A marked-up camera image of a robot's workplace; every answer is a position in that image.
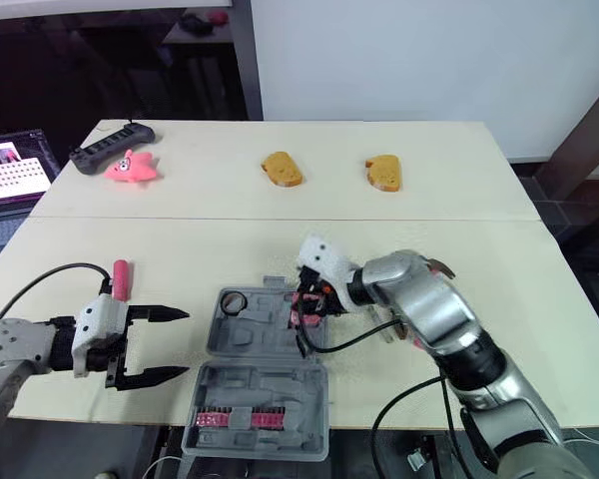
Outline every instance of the black cable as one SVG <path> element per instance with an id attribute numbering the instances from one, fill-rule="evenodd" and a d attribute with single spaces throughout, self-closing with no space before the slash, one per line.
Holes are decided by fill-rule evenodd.
<path id="1" fill-rule="evenodd" d="M 463 455 L 461 454 L 461 449 L 459 449 L 459 441 L 457 441 L 457 435 L 455 434 L 455 426 L 452 421 L 452 412 L 450 412 L 450 401 L 448 400 L 448 388 L 446 387 L 445 377 L 441 381 L 441 392 L 443 394 L 443 405 L 446 409 L 446 418 L 448 419 L 448 432 L 450 433 L 450 441 L 455 450 L 455 457 L 457 461 L 459 461 L 459 465 L 461 466 L 461 470 L 466 475 L 466 479 L 473 479 L 470 470 L 468 469 L 468 465 L 466 461 L 463 459 Z"/>
<path id="2" fill-rule="evenodd" d="M 46 279 L 47 277 L 49 277 L 52 274 L 55 274 L 56 272 L 64 271 L 65 269 L 72 269 L 74 267 L 85 267 L 85 268 L 93 269 L 93 270 L 97 271 L 99 274 L 101 274 L 104 277 L 104 279 L 102 280 L 102 284 L 100 285 L 100 292 L 111 292 L 111 285 L 110 285 L 111 277 L 109 276 L 109 274 L 107 273 L 107 271 L 104 268 L 99 267 L 96 264 L 90 264 L 89 262 L 71 262 L 69 264 L 63 264 L 62 266 L 54 267 L 53 269 L 48 270 L 44 274 L 40 274 L 33 281 L 31 281 L 29 284 L 27 284 L 22 289 L 20 289 L 16 293 L 16 295 L 13 296 L 11 298 L 11 300 L 9 302 L 7 302 L 7 304 L 0 311 L 0 319 L 2 319 L 4 317 L 4 315 L 7 313 L 7 311 L 9 309 L 11 309 L 11 306 L 13 306 L 13 304 L 15 304 L 15 302 L 18 299 L 20 299 L 29 289 L 31 289 L 33 286 L 38 284 L 40 281 L 42 281 L 43 279 Z"/>
<path id="3" fill-rule="evenodd" d="M 353 346 L 354 344 L 357 344 L 358 342 L 362 341 L 363 339 L 366 339 L 369 336 L 373 336 L 376 332 L 380 332 L 383 329 L 386 329 L 387 327 L 391 327 L 396 324 L 401 324 L 401 321 L 399 319 L 394 319 L 393 321 L 389 321 L 389 322 L 385 322 L 384 324 L 380 324 L 378 327 L 374 327 L 370 331 L 367 331 L 364 334 L 359 335 L 358 337 L 354 337 L 353 339 L 345 342 L 344 344 L 339 344 L 339 345 L 333 346 L 333 347 L 319 347 L 319 346 L 313 344 L 312 341 L 310 341 L 310 339 L 308 338 L 308 334 L 306 334 L 306 329 L 305 329 L 304 323 L 303 323 L 303 299 L 302 299 L 302 296 L 303 296 L 303 292 L 300 291 L 298 293 L 298 303 L 297 303 L 299 335 L 301 336 L 301 339 L 303 340 L 303 342 L 306 343 L 306 345 L 308 346 L 309 349 L 311 349 L 315 352 L 320 352 L 322 354 L 329 353 L 329 352 L 341 351 L 342 349 L 346 349 L 349 346 Z"/>
<path id="4" fill-rule="evenodd" d="M 379 459 L 377 458 L 377 447 L 375 444 L 377 428 L 379 427 L 379 423 L 381 423 L 383 416 L 386 415 L 386 413 L 390 410 L 390 408 L 392 406 L 394 406 L 397 402 L 399 402 L 404 397 L 409 396 L 413 392 L 417 392 L 419 389 L 423 389 L 424 387 L 428 387 L 431 384 L 434 384 L 435 382 L 440 382 L 440 381 L 443 382 L 443 378 L 441 376 L 437 376 L 437 377 L 428 379 L 427 381 L 420 382 L 416 386 L 412 386 L 410 389 L 406 389 L 401 394 L 395 396 L 388 404 L 383 406 L 383 409 L 381 409 L 381 412 L 379 412 L 379 414 L 377 415 L 375 422 L 372 424 L 372 429 L 370 429 L 370 455 L 372 456 L 372 464 L 375 466 L 375 471 L 377 472 L 379 479 L 386 478 L 386 476 L 383 473 L 383 470 L 381 469 L 381 465 L 379 464 Z"/>

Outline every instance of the game controller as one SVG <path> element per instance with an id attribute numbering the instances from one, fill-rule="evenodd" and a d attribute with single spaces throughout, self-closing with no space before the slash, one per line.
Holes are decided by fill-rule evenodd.
<path id="1" fill-rule="evenodd" d="M 69 154 L 78 171 L 95 175 L 98 167 L 112 155 L 124 152 L 139 143 L 152 143 L 156 139 L 153 130 L 139 123 L 128 123 L 122 130 L 109 135 L 86 148 L 76 148 Z"/>

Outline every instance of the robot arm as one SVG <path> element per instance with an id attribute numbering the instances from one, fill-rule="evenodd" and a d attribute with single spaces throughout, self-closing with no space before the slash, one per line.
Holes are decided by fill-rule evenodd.
<path id="1" fill-rule="evenodd" d="M 461 402 L 475 453 L 500 478 L 592 477 L 562 447 L 559 424 L 537 391 L 445 279 L 454 274 L 443 263 L 401 250 L 359 267 L 315 236 L 298 262 L 300 289 L 325 281 L 346 311 L 378 304 L 405 318 Z"/>
<path id="2" fill-rule="evenodd" d="M 75 377 L 86 377 L 89 371 L 107 371 L 105 387 L 126 390 L 155 386 L 182 374 L 189 368 L 150 367 L 126 375 L 127 333 L 135 319 L 163 322 L 188 316 L 167 306 L 127 305 L 102 292 L 77 319 L 0 319 L 0 427 L 31 375 L 73 370 Z"/>

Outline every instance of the bread slice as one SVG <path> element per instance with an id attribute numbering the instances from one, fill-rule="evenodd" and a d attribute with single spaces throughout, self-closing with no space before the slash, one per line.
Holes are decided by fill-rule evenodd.
<path id="1" fill-rule="evenodd" d="M 301 171 L 287 152 L 275 152 L 262 163 L 262 168 L 279 187 L 296 187 L 301 184 Z"/>
<path id="2" fill-rule="evenodd" d="M 383 192 L 398 192 L 401 187 L 401 167 L 395 155 L 378 155 L 366 160 L 367 177 L 371 185 Z"/>

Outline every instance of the gray plastic case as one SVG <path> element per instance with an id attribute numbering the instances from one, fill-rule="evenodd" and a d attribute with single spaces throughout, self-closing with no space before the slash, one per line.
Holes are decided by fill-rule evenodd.
<path id="1" fill-rule="evenodd" d="M 189 456 L 322 461 L 328 455 L 328 380 L 313 356 L 302 358 L 289 328 L 294 290 L 285 279 L 266 276 L 265 287 L 220 292 L 207 342 L 219 359 L 198 373 L 182 450 Z M 237 316 L 220 308 L 226 292 L 242 293 L 247 307 Z M 326 321 L 309 330 L 325 344 Z M 229 427 L 198 427 L 203 407 L 232 407 Z M 284 429 L 251 427 L 254 407 L 283 407 Z"/>

